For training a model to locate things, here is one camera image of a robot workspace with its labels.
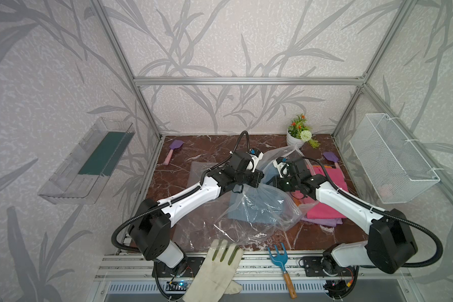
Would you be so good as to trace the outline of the clear plastic vacuum bag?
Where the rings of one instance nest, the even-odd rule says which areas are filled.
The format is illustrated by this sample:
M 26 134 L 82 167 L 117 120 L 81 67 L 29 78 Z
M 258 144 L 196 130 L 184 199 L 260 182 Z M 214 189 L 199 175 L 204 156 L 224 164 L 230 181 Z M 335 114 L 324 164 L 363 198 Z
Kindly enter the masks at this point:
M 237 187 L 201 205 L 178 221 L 172 240 L 187 252 L 206 250 L 215 239 L 261 248 L 276 231 L 293 228 L 317 202 L 303 203 L 301 193 L 273 186 L 272 179 L 278 175 L 273 162 L 279 157 L 305 163 L 297 147 L 266 152 L 259 164 L 264 173 L 259 187 Z

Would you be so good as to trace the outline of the grey-blue garment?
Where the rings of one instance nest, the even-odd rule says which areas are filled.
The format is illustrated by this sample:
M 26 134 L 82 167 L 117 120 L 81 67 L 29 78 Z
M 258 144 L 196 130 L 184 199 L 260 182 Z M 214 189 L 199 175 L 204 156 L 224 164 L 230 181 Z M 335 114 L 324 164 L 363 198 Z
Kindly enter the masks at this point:
M 273 225 L 283 214 L 288 201 L 287 194 L 276 187 L 266 184 L 260 184 L 257 188 L 246 186 L 242 192 L 232 193 L 227 217 Z

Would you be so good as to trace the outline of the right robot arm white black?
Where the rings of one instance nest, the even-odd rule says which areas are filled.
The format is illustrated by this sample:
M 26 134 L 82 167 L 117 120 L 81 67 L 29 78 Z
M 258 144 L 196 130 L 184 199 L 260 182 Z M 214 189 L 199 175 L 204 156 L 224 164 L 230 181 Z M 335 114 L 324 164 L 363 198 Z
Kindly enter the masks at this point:
M 303 159 L 272 161 L 278 171 L 269 184 L 282 191 L 300 192 L 327 205 L 354 222 L 368 236 L 353 244 L 337 244 L 323 253 L 325 270 L 350 266 L 372 266 L 393 274 L 405 265 L 418 247 L 408 225 L 393 218 L 396 211 L 376 208 L 336 186 L 327 173 L 311 174 Z

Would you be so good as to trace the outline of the lilac trousers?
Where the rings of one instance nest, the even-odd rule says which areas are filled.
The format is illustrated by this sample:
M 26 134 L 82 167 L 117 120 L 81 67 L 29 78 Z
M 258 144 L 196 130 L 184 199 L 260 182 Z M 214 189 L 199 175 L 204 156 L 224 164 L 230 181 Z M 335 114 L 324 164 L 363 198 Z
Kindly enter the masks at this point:
M 324 227 L 336 227 L 337 225 L 342 225 L 343 221 L 341 218 L 330 218 L 330 219 L 309 219 L 309 218 L 302 218 L 302 221 L 313 223 L 316 225 L 321 225 Z

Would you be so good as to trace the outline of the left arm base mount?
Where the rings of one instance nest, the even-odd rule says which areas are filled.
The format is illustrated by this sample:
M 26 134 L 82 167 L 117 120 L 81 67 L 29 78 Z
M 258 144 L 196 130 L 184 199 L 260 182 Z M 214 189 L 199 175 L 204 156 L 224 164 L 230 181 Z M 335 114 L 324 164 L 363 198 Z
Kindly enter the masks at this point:
M 155 278 L 193 278 L 199 272 L 204 261 L 203 257 L 187 257 L 174 268 L 168 267 L 163 262 L 155 262 L 152 276 Z

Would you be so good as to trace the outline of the pink garment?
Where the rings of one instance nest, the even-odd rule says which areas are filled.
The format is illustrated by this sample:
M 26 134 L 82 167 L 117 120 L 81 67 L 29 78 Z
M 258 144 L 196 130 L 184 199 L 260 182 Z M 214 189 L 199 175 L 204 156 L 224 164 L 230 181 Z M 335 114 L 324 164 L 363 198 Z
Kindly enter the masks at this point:
M 325 166 L 328 176 L 333 183 L 348 192 L 346 180 L 341 169 Z M 340 195 L 341 191 L 330 192 L 328 190 L 321 190 L 317 192 L 318 203 L 307 211 L 306 219 L 309 220 L 332 220 L 347 218 L 345 216 L 346 209 L 348 209 L 348 200 Z

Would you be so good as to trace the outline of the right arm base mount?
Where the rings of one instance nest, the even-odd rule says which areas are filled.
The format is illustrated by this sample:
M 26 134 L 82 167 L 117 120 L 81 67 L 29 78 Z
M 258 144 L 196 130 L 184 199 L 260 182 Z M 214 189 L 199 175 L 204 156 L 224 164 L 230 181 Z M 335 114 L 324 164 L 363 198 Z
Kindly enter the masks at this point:
M 298 265 L 304 269 L 307 277 L 340 277 L 352 280 L 357 276 L 357 266 L 339 266 L 332 257 L 332 251 L 337 246 L 338 244 L 332 245 L 319 255 L 303 256 Z

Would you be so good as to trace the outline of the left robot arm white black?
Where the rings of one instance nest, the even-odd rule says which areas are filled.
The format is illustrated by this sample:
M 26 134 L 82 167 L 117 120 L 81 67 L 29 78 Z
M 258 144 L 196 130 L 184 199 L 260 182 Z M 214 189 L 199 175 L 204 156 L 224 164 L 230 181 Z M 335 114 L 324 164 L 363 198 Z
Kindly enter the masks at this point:
M 187 214 L 237 186 L 258 187 L 262 171 L 236 171 L 230 166 L 207 171 L 200 182 L 160 201 L 146 199 L 127 225 L 127 233 L 146 260 L 156 260 L 173 269 L 186 259 L 170 240 L 170 229 Z

